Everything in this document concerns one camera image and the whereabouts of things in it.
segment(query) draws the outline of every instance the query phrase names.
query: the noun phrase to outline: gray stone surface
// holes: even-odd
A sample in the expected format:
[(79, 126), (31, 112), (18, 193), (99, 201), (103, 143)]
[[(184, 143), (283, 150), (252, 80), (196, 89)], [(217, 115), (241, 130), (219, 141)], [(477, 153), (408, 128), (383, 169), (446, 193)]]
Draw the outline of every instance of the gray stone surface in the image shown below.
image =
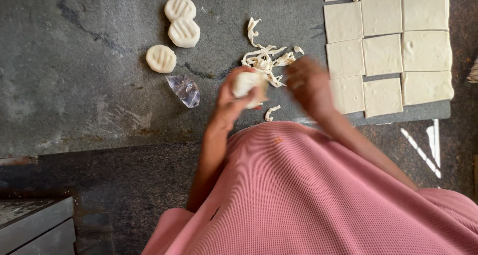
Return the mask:
[[(257, 43), (301, 46), (326, 63), (323, 0), (193, 0), (201, 39), (173, 47), (163, 13), (167, 0), (0, 0), (0, 157), (116, 148), (200, 139), (216, 90), (248, 51), (248, 18), (262, 18)], [(201, 103), (189, 110), (144, 56), (171, 46)], [(242, 129), (264, 121), (301, 121), (286, 90), (270, 88), (261, 111), (247, 111)], [(354, 124), (449, 117), (449, 104), (416, 106)]]

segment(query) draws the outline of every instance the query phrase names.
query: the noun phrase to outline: floor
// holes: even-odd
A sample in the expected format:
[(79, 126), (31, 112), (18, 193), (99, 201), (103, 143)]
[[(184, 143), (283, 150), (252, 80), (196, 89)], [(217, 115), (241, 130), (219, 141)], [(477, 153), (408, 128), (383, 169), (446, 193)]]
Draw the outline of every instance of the floor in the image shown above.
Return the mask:
[[(433, 121), (358, 127), (421, 187), (440, 187), (473, 197), (472, 155), (478, 154), (478, 84), (466, 82), (478, 54), (478, 3), (451, 0), (454, 52), (452, 117), (439, 121), (441, 166), (433, 158), (427, 128)], [(458, 8), (454, 4), (464, 4)], [(410, 137), (416, 142), (411, 144)], [(159, 144), (39, 157), (38, 165), (0, 167), (0, 196), (73, 195), (75, 224), (97, 213), (108, 226), (78, 230), (81, 254), (138, 254), (161, 213), (184, 207), (200, 142)], [(440, 178), (422, 156), (436, 166)]]

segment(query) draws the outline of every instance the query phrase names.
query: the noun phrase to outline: pink shirt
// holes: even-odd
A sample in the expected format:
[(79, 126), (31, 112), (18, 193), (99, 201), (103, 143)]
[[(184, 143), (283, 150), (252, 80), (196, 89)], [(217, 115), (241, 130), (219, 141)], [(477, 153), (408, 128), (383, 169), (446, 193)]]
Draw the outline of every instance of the pink shirt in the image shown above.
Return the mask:
[(143, 254), (478, 254), (478, 207), (413, 191), (318, 130), (263, 123), (228, 140), (197, 213), (169, 209)]

